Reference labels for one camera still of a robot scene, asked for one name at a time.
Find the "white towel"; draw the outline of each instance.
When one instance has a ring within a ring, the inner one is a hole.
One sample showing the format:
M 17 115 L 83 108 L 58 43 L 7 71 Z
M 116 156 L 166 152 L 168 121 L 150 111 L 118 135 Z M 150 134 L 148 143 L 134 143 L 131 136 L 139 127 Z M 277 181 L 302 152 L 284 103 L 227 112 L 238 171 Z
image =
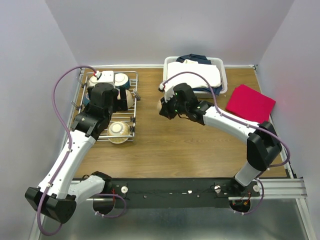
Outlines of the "white towel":
M 167 78 L 181 73 L 181 72 L 194 72 L 196 74 L 201 75 L 204 77 L 213 88 L 217 88 L 221 85 L 221 76 L 220 71 L 215 65 L 208 65 L 208 64 L 185 64 L 181 62 L 171 62 L 167 65 Z M 172 86 L 176 86 L 181 83 L 188 84 L 191 88 L 208 88 L 205 81 L 203 81 L 200 77 L 191 74 L 185 73 L 179 76 L 176 76 L 171 81 L 169 81 L 165 85 L 165 91 Z

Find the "bowl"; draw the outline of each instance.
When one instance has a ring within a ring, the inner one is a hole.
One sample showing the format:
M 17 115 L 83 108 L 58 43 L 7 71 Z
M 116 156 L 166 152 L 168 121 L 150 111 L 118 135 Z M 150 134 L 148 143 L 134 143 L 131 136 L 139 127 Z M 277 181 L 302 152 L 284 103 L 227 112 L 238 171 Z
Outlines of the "bowl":
M 83 105 L 87 106 L 90 103 L 89 93 L 86 93 L 83 98 Z
M 129 90 L 125 90 L 125 95 L 126 95 L 126 105 L 129 109 L 134 105 L 134 97 L 132 96 L 132 94 Z M 121 99 L 120 91 L 119 91 L 117 99 Z
M 88 81 L 88 87 L 94 87 L 97 83 L 98 79 L 95 76 L 92 76 Z
M 128 124 L 122 121 L 116 121 L 112 123 L 107 132 L 107 136 L 110 136 L 109 140 L 113 144 L 122 144 L 128 140 L 129 137 L 121 137 L 130 135 L 130 127 Z
M 114 85 L 116 88 L 124 87 L 125 89 L 130 88 L 130 80 L 128 75 L 124 73 L 117 73 L 114 75 Z

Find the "dark blue cloth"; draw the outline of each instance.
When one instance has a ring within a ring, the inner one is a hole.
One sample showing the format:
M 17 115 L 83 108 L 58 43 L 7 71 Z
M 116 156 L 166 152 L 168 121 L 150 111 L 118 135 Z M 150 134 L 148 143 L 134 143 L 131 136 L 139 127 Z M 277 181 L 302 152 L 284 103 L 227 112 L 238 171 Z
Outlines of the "dark blue cloth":
M 191 60 L 191 61 L 196 61 L 199 64 L 207 64 L 207 65 L 211 65 L 211 61 L 207 59 L 206 56 L 204 55 L 197 55 L 197 54 L 189 54 L 189 55 L 184 55 L 184 56 L 180 56 L 176 59 L 176 62 L 179 63 L 183 63 L 185 60 Z M 194 91 L 202 91 L 202 92 L 207 92 L 207 93 L 211 93 L 210 89 L 208 87 L 200 87 L 200 88 L 194 88 Z M 222 85 L 218 86 L 218 87 L 213 87 L 213 92 L 215 95 L 219 96 L 220 92 L 222 90 Z
M 211 61 L 209 61 L 206 56 L 192 54 L 192 53 L 189 55 L 184 55 L 184 56 L 178 57 L 176 59 L 176 62 L 183 63 L 186 59 L 191 60 L 191 61 L 196 61 L 199 64 L 211 65 Z

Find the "gray floor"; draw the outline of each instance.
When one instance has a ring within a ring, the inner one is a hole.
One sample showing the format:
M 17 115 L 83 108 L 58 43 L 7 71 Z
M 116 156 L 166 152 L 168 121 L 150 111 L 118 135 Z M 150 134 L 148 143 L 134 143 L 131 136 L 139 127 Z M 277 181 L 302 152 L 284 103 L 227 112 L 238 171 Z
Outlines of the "gray floor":
M 57 223 L 45 220 L 53 231 Z M 260 208 L 241 216 L 229 209 L 129 209 L 116 219 L 95 216 L 92 202 L 77 207 L 55 236 L 41 240 L 304 240 L 308 239 L 296 201 L 264 200 Z

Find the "white wall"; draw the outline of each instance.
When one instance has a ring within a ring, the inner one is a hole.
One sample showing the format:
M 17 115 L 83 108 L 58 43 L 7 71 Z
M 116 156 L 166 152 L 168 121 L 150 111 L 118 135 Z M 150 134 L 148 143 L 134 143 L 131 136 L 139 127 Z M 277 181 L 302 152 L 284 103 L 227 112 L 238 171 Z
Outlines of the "white wall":
M 262 92 L 276 100 L 272 112 L 303 176 L 313 225 L 320 239 L 320 31 L 319 0 L 295 0 L 259 63 Z
M 0 3 L 0 239 L 28 239 L 35 211 L 24 197 L 36 187 L 59 153 L 63 129 L 51 90 L 76 60 L 43 0 Z M 66 120 L 75 75 L 57 89 Z
M 163 64 L 189 53 L 257 64 L 293 0 L 46 0 L 76 60 Z

